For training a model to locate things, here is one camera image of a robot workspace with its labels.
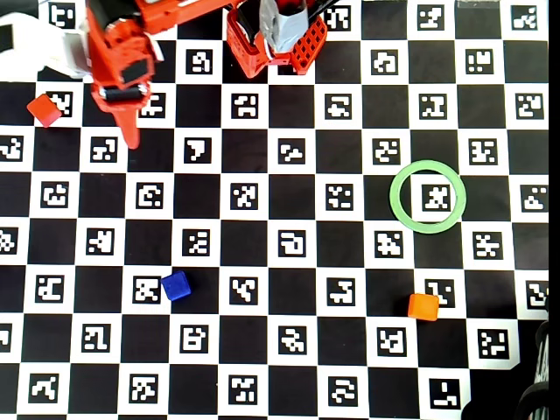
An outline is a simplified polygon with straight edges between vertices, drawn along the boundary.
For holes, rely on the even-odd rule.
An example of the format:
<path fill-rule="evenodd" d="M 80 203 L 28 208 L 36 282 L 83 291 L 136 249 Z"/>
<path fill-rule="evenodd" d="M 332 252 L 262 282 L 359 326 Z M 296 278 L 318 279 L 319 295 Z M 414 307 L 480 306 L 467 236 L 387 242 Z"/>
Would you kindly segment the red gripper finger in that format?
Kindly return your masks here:
<path fill-rule="evenodd" d="M 139 111 L 144 106 L 144 103 L 112 103 L 109 106 L 109 111 L 115 118 L 116 124 L 122 131 L 122 137 L 131 150 L 137 149 L 140 144 L 137 118 Z"/>

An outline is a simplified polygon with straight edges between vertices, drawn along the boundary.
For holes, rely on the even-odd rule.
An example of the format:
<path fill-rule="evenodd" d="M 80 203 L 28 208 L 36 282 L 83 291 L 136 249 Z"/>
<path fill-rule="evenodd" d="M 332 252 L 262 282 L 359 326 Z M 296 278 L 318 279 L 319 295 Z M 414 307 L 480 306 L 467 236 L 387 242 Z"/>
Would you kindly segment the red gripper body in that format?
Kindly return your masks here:
<path fill-rule="evenodd" d="M 103 110 L 139 110 L 151 94 L 155 65 L 163 59 L 151 38 L 163 27 L 153 20 L 116 20 L 102 29 L 89 22 L 92 96 Z"/>

